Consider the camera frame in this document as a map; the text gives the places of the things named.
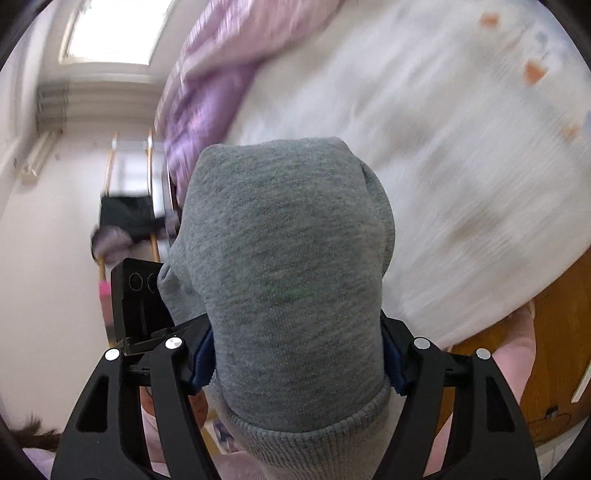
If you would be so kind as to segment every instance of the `pink object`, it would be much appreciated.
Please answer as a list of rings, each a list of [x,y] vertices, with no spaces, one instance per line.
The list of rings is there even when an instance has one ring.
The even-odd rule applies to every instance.
[[[106,280],[101,280],[99,282],[99,297],[111,297],[111,284]]]

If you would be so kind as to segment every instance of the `orange stain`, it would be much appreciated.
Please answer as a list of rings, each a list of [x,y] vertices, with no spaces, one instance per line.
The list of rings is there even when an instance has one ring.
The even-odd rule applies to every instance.
[[[580,131],[580,125],[572,124],[570,127],[563,129],[562,134],[568,142],[572,142],[575,138],[577,138],[577,135]]]
[[[524,77],[527,84],[531,87],[538,83],[542,78],[546,76],[548,69],[540,65],[535,60],[530,60],[525,65]]]
[[[480,26],[486,28],[496,28],[499,26],[500,16],[497,13],[485,13],[480,18]]]

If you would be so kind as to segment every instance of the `wooden furniture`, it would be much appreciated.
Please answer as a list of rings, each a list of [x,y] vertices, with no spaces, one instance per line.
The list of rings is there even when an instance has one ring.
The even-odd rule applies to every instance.
[[[563,434],[591,414],[591,388],[571,403],[591,359],[591,250],[535,298],[537,356],[521,410],[537,446]],[[501,324],[466,340],[453,353],[494,351],[504,336]],[[452,412],[446,392],[441,425]]]

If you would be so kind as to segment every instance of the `window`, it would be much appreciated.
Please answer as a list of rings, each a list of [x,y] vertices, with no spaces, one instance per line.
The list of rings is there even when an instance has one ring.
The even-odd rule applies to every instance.
[[[175,0],[84,0],[62,61],[149,65]]]

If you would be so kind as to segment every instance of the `person's hand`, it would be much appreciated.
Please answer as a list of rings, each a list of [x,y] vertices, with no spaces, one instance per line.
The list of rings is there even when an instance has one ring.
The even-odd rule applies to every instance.
[[[155,417],[154,400],[145,387],[139,388],[139,399],[142,404],[142,408],[146,411],[146,413],[149,413]],[[207,419],[207,412],[209,411],[209,405],[207,404],[207,398],[205,397],[203,390],[199,391],[197,395],[189,395],[189,404],[191,405],[191,410],[193,410],[195,422],[199,428],[202,429],[203,425],[205,425],[205,420]]]

